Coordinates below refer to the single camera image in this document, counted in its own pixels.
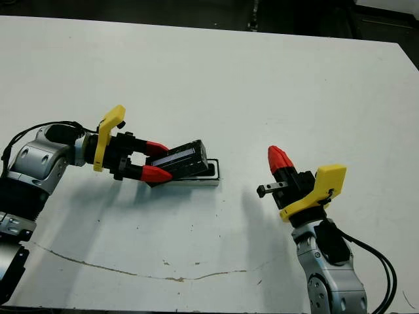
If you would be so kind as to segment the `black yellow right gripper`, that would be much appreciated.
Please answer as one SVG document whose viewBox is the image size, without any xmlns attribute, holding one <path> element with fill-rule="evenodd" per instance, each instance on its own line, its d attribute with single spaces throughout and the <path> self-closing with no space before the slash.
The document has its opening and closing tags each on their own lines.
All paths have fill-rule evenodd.
<svg viewBox="0 0 419 314">
<path fill-rule="evenodd" d="M 283 222 L 302 226 L 327 217 L 326 207 L 343 188 L 346 166 L 321 166 L 316 173 L 297 172 L 287 154 L 275 145 L 268 148 L 268 163 L 276 182 L 260 185 L 257 194 L 271 194 Z"/>
</svg>

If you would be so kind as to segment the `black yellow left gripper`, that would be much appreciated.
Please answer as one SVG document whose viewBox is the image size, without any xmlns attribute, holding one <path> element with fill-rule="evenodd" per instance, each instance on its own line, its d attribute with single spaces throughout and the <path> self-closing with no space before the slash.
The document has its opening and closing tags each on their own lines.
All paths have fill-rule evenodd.
<svg viewBox="0 0 419 314">
<path fill-rule="evenodd" d="M 138 166 L 130 157 L 135 152 L 146 156 L 160 156 L 169 148 L 156 142 L 136 138 L 132 133 L 112 135 L 114 128 L 125 125 L 126 109 L 122 105 L 113 107 L 100 120 L 93 136 L 93 170 L 109 170 L 116 180 L 134 179 L 146 183 L 165 183 L 172 180 L 172 174 L 155 166 Z"/>
</svg>

